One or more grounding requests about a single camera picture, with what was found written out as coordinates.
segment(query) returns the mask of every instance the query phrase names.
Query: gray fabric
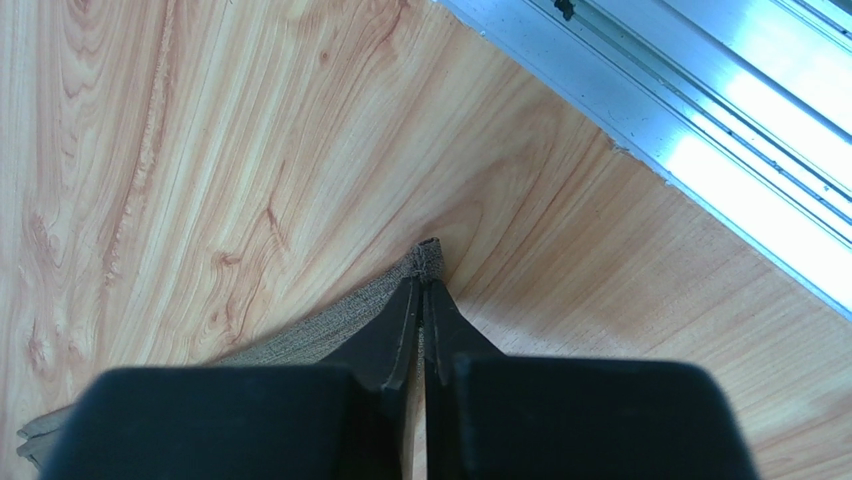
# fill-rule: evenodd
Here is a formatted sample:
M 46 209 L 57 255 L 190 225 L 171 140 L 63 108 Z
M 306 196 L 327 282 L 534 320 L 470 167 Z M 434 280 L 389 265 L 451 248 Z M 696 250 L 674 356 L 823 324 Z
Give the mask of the gray fabric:
M 433 238 L 418 243 L 382 275 L 322 312 L 210 365 L 236 367 L 316 362 L 373 319 L 385 306 L 400 280 L 412 276 L 420 277 L 423 281 L 436 280 L 441 278 L 443 271 L 444 257 L 440 241 Z M 62 425 L 70 416 L 71 407 L 73 405 L 24 425 L 18 435 L 27 441 L 18 447 L 18 455 L 40 468 L 59 437 Z

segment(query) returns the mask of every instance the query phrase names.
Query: wood grain pattern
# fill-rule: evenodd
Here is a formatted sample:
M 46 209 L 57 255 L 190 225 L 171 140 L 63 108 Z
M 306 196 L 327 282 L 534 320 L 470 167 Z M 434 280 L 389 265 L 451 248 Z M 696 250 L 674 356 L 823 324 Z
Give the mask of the wood grain pattern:
M 435 235 L 500 347 L 699 363 L 763 475 L 849 478 L 852 325 L 441 6 L 0 22 L 0 477 L 99 372 L 244 345 Z

